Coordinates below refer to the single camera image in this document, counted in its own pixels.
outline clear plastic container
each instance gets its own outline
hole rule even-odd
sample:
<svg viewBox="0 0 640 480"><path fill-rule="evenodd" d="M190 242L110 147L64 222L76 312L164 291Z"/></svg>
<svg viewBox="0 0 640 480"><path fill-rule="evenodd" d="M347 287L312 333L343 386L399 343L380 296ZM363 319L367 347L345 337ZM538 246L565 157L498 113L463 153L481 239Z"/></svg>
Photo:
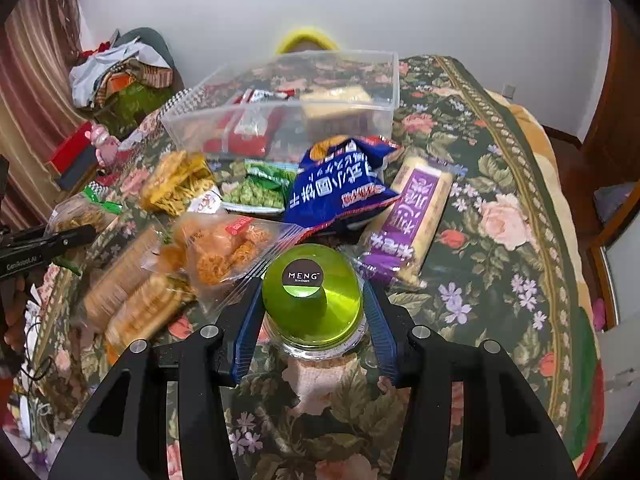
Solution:
<svg viewBox="0 0 640 480"><path fill-rule="evenodd" d="M279 94L256 100L255 91ZM398 54L307 51L223 66L162 122L181 149L297 163L335 135L390 138L398 105Z"/></svg>

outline packaged biscuit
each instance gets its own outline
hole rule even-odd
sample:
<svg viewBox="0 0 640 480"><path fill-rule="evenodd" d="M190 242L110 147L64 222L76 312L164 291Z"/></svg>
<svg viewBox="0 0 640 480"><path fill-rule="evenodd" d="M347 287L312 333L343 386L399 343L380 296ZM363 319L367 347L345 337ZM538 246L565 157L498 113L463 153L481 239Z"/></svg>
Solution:
<svg viewBox="0 0 640 480"><path fill-rule="evenodd" d="M86 320L96 332L107 328L111 317L149 277L150 271L142 268L142 261L161 238L160 225L152 222L84 296Z"/></svg>
<svg viewBox="0 0 640 480"><path fill-rule="evenodd" d="M117 355L136 339L153 337L187 303L191 287L163 274L152 274L111 318L105 338Z"/></svg>
<svg viewBox="0 0 640 480"><path fill-rule="evenodd" d="M56 206L44 234L49 236L81 225L92 225L100 234L118 217L121 210L118 204L101 202L90 187L85 187L82 192ZM54 263L79 274L85 259L86 247L76 247L55 258Z"/></svg>
<svg viewBox="0 0 640 480"><path fill-rule="evenodd" d="M284 221L316 232L338 219L382 211L399 199L376 173L398 149L379 139L335 137L308 150L293 183Z"/></svg>
<svg viewBox="0 0 640 480"><path fill-rule="evenodd" d="M391 189L400 200L374 218L346 254L366 278L424 286L420 269L459 168L408 153Z"/></svg>

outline metal screw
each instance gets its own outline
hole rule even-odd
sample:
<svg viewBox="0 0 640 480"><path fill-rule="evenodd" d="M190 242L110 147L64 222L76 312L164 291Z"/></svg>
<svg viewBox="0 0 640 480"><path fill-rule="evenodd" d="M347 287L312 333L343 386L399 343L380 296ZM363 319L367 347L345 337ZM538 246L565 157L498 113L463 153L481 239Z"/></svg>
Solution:
<svg viewBox="0 0 640 480"><path fill-rule="evenodd" d="M206 339L209 339L215 335L218 335L218 327L215 325L207 325L207 326L203 326L200 329L200 335Z"/></svg>
<svg viewBox="0 0 640 480"><path fill-rule="evenodd" d="M493 339L488 339L482 343L482 346L484 346L484 349L489 352L489 354L497 354L500 351L500 343Z"/></svg>
<svg viewBox="0 0 640 480"><path fill-rule="evenodd" d="M131 350L134 354L139 354L145 348L146 348L146 341L144 339L136 339L133 343L131 343L129 350Z"/></svg>
<svg viewBox="0 0 640 480"><path fill-rule="evenodd" d="M412 328L411 333L418 339L427 339L431 335L431 330L424 325L416 325Z"/></svg>

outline meng label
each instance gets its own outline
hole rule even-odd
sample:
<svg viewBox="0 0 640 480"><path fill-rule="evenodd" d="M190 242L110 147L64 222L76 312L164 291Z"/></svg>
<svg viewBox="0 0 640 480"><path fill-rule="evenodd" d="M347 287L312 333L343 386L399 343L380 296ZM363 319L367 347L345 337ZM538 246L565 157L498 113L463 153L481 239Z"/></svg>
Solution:
<svg viewBox="0 0 640 480"><path fill-rule="evenodd" d="M320 286L323 280L322 268L309 258L293 260L282 271L283 285Z"/></svg>

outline food package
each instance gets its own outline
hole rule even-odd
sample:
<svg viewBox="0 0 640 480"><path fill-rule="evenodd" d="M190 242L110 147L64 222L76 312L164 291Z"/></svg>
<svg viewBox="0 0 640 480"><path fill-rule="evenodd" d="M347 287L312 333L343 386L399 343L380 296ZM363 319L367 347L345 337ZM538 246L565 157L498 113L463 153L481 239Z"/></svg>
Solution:
<svg viewBox="0 0 640 480"><path fill-rule="evenodd" d="M187 211L193 211L196 213L215 213L222 204L220 194L218 192L218 186L214 186L209 191L205 191L199 197L194 198L191 201Z"/></svg>
<svg viewBox="0 0 640 480"><path fill-rule="evenodd" d="M166 153L140 191L140 206L171 216L187 211L191 201L214 187L213 176L201 153Z"/></svg>
<svg viewBox="0 0 640 480"><path fill-rule="evenodd" d="M400 200L366 227L354 257L364 278L424 286L420 269L459 167L407 154L391 188Z"/></svg>
<svg viewBox="0 0 640 480"><path fill-rule="evenodd" d="M143 269L183 281L188 280L186 266L186 247L171 243L170 240L160 242L142 259Z"/></svg>
<svg viewBox="0 0 640 480"><path fill-rule="evenodd" d="M84 296L86 318L96 332L107 328L111 317L149 277L150 271L142 268L142 261L161 237L161 227L155 222L150 224Z"/></svg>
<svg viewBox="0 0 640 480"><path fill-rule="evenodd" d="M293 164L247 159L244 162L245 179L222 185L225 209L256 215L282 213L297 169Z"/></svg>
<svg viewBox="0 0 640 480"><path fill-rule="evenodd" d="M297 225L235 214L185 213L174 225L174 243L186 250L186 270L199 300L246 275L302 237Z"/></svg>
<svg viewBox="0 0 640 480"><path fill-rule="evenodd" d="M213 128L211 138L204 144L204 151L244 156L266 155L285 109L260 104L283 102L294 94L293 90L271 92L253 88L237 92L225 105L240 105L238 110L223 114Z"/></svg>
<svg viewBox="0 0 640 480"><path fill-rule="evenodd" d="M311 147L296 177L284 221L309 233L337 219L380 210L400 197L387 188L376 169L398 145L384 139L328 139Z"/></svg>
<svg viewBox="0 0 640 480"><path fill-rule="evenodd" d="M370 103L371 96L360 85L342 88L315 88L302 94L305 126L314 135L355 136L369 131L373 111L350 103Z"/></svg>
<svg viewBox="0 0 640 480"><path fill-rule="evenodd" d="M152 274L111 318L105 338L120 355L136 339L151 338L193 299L186 283L163 274Z"/></svg>
<svg viewBox="0 0 640 480"><path fill-rule="evenodd" d="M122 207L112 202L101 202L90 187L85 187L65 201L59 203L51 213L45 236L60 231L66 231L81 225L92 225L100 234L120 214ZM55 258L54 263L79 274L79 269L85 261L86 247L76 247L68 250L63 256Z"/></svg>

